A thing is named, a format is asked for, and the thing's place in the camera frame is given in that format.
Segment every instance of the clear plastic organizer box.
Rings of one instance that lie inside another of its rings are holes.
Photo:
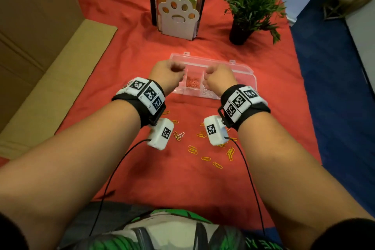
[[[220,99],[220,97],[218,97],[214,92],[207,90],[203,85],[203,77],[206,68],[219,63],[224,63],[232,69],[239,84],[250,85],[256,91],[258,90],[254,72],[247,65],[236,64],[236,61],[234,60],[230,60],[229,62],[217,61],[209,58],[191,56],[188,52],[183,54],[172,53],[170,59],[186,64],[184,79],[180,82],[180,85],[173,91],[173,93]]]

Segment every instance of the green leaves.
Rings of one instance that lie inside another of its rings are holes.
[[[274,44],[280,40],[278,26],[270,24],[273,14],[285,16],[285,6],[282,0],[224,0],[229,8],[224,14],[231,13],[233,19],[243,30],[269,30]]]

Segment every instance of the black sleeve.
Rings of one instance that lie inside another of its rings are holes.
[[[28,250],[26,238],[21,230],[9,218],[0,213],[0,243],[7,249]]]
[[[311,246],[321,249],[371,249],[375,237],[375,221],[348,219],[331,226]]]

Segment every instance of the forearm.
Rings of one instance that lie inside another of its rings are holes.
[[[317,233],[343,219],[371,218],[272,115],[251,116],[238,136],[256,188],[271,213]]]
[[[139,129],[137,111],[116,100],[33,148],[0,169],[0,211],[26,232],[36,231],[29,214],[63,229],[103,186]]]

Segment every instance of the hand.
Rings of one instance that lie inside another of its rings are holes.
[[[166,60],[159,61],[152,68],[148,79],[156,81],[164,91],[165,96],[179,85],[185,75],[185,64],[181,62]]]
[[[223,93],[233,85],[238,84],[232,70],[225,64],[210,66],[204,74],[203,85],[221,97]]]

